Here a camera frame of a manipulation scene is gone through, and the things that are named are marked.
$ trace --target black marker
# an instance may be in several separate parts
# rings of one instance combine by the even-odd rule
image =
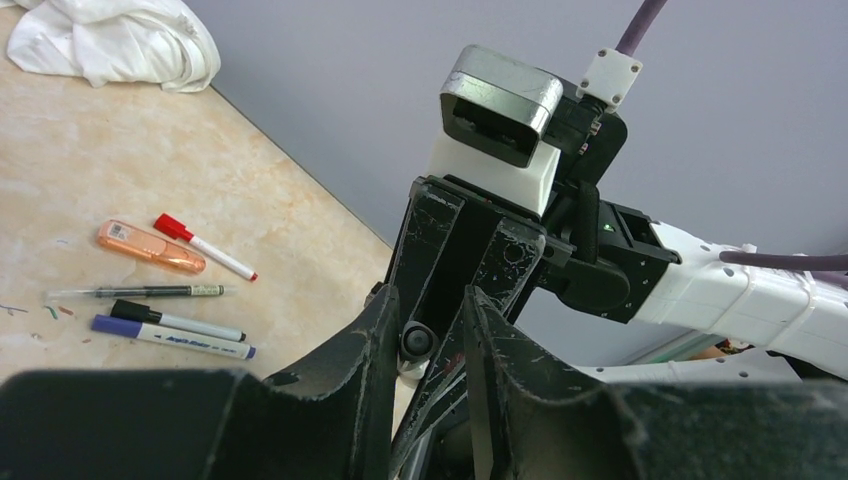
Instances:
[[[190,318],[168,315],[167,313],[151,310],[147,305],[128,302],[126,300],[115,300],[115,306],[112,307],[112,313],[110,315],[115,318],[132,320],[134,322],[157,323],[165,327],[179,328],[187,332],[200,333],[233,342],[241,342],[246,337],[241,330],[236,330],[235,328],[221,327]]]

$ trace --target marble tabletop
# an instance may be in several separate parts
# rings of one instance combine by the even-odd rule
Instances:
[[[0,9],[3,52],[23,12]],[[249,283],[211,259],[200,275],[180,275],[95,243],[108,219],[153,231],[162,212],[255,267],[259,279]],[[36,368],[238,366],[262,378],[351,322],[390,255],[212,89],[95,89],[0,59],[0,382]],[[108,303],[67,302],[54,318],[43,301],[50,288],[181,283],[239,291],[148,304],[243,330],[254,359],[92,332]],[[398,389],[396,419],[411,396]]]

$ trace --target blue marker cap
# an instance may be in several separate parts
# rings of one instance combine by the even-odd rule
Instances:
[[[95,332],[111,333],[122,337],[136,338],[141,332],[142,324],[131,320],[107,317],[106,315],[95,315],[91,322],[91,329]]]

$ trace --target pen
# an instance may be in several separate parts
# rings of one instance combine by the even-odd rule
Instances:
[[[207,243],[205,240],[191,233],[190,231],[188,231],[185,225],[183,225],[177,219],[168,215],[167,213],[159,215],[159,218],[156,219],[156,222],[153,224],[153,228],[159,230],[160,232],[173,239],[180,238],[182,240],[185,240],[189,243],[189,245],[194,245],[194,247],[200,250],[201,252],[205,253],[206,255],[209,255],[225,267],[238,273],[239,275],[250,280],[251,282],[255,282],[256,279],[259,277],[259,275],[257,275],[252,268],[239,263],[238,261],[236,261],[235,258],[218,250],[217,248]]]
[[[132,320],[139,323],[158,323],[166,327],[179,328],[180,330],[209,335],[233,342],[241,342],[246,337],[243,332],[234,328],[221,327],[190,318],[156,312],[151,310],[147,305],[141,305],[127,300],[115,300],[111,315],[115,318]]]
[[[93,287],[48,290],[47,300],[73,298],[133,298],[133,297],[219,297],[235,292],[224,285],[151,285],[141,287]]]
[[[120,318],[107,317],[106,315],[95,315],[94,321],[91,323],[91,329],[95,332],[111,333],[122,337],[147,340],[148,342],[173,345],[175,347],[183,347],[201,352],[216,353],[227,357],[248,359],[256,355],[256,348],[246,343],[231,342],[229,340],[184,332],[161,325],[133,322]]]

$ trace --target white cloth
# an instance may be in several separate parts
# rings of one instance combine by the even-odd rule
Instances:
[[[27,72],[197,92],[221,68],[212,36],[180,0],[0,0],[24,14],[6,53]]]

